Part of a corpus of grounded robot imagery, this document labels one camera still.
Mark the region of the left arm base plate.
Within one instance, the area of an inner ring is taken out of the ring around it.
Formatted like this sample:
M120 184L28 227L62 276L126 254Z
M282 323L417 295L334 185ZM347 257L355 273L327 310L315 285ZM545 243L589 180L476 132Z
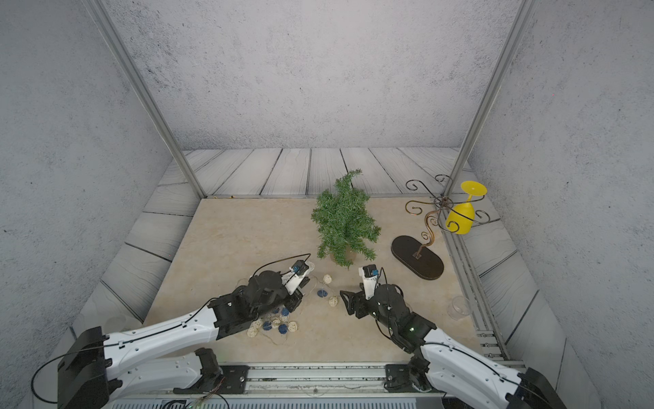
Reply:
M219 394L242 395L250 367L246 365L217 366L200 370L200 378L187 388L173 388L176 395L197 395L217 392Z

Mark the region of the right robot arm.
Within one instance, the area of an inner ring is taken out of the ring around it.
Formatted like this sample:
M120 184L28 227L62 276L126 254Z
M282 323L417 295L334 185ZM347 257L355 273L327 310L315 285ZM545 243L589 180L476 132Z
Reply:
M347 313L367 316L388 330L388 338L411 355L408 384L419 392L439 390L473 408L564 408L555 388L540 372L501 365L447 335L410 310L395 285L341 291Z

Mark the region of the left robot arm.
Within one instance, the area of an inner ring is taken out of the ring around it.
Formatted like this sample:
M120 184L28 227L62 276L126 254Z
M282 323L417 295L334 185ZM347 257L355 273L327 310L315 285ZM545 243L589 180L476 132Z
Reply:
M276 308L294 311L308 281L307 274L294 269L284 274L267 270L251 277L247 285L172 320L131 332L105 334L100 327L90 328L57 366L56 405L101 408L126 385L122 376L140 364L246 331Z

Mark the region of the small green christmas tree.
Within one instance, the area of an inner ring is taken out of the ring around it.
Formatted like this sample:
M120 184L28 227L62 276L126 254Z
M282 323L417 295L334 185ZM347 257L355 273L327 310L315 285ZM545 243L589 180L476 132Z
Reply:
M311 219L318 227L320 245L318 257L332 257L334 263L348 268L354 264L353 255L368 261L376 259L369 244L378 242L381 227L367 211L370 196L353 186L361 169L351 170L335 182L335 190L326 189L317 197Z

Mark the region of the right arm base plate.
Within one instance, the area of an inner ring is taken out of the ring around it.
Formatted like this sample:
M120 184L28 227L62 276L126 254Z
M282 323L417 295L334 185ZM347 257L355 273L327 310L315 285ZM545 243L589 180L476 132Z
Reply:
M408 364L387 364L383 388L389 393L430 393L434 387Z

